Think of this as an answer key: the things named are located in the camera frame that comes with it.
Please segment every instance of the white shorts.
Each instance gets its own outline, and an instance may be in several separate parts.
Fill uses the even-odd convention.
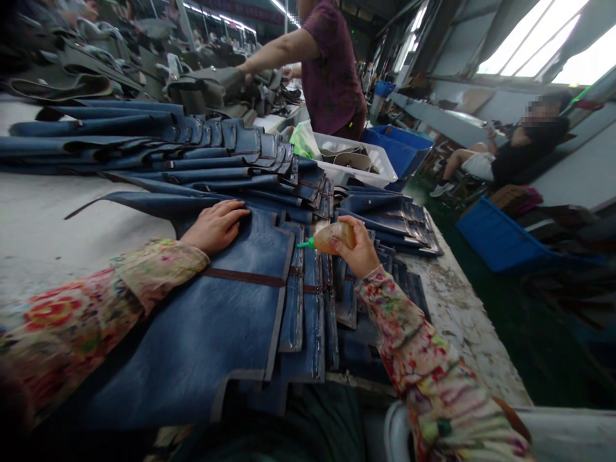
[[[474,175],[482,180],[489,182],[494,181],[492,173],[492,161],[494,160],[492,153],[477,153],[462,164],[462,170]]]

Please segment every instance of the maroon shirt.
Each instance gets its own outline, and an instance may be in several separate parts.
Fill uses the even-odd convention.
[[[366,106],[347,23],[329,0],[312,10],[302,26],[319,47],[321,56],[302,62],[302,88],[312,129],[331,135],[347,125]]]

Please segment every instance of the sneaker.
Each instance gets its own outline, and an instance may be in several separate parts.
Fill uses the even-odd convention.
[[[453,188],[455,188],[456,185],[454,185],[453,183],[449,182],[447,184],[444,184],[442,186],[437,185],[433,192],[430,193],[430,197],[439,197],[442,196],[443,194],[451,191]]]

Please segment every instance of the white plastic basket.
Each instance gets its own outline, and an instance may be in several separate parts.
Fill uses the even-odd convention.
[[[347,184],[349,178],[354,177],[366,184],[384,188],[389,183],[395,183],[398,180],[398,175],[396,175],[395,170],[391,166],[387,153],[380,146],[367,144],[361,141],[351,141],[330,135],[322,135],[320,133],[315,133],[314,139],[316,139],[316,143],[319,148],[325,148],[331,151],[341,151],[351,148],[352,146],[362,144],[363,146],[366,146],[366,149],[368,150],[368,156],[372,161],[372,165],[374,165],[379,171],[379,174],[376,174],[352,169],[350,167],[335,166],[334,164],[329,164],[328,162],[318,162],[319,167],[325,170],[327,178],[332,179],[336,185],[344,186]]]

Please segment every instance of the green floor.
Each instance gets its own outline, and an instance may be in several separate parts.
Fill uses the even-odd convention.
[[[616,388],[576,341],[565,321],[520,287],[520,279],[492,273],[455,228],[458,215],[414,179],[404,190],[425,205],[483,302],[526,389],[537,406],[616,409]]]

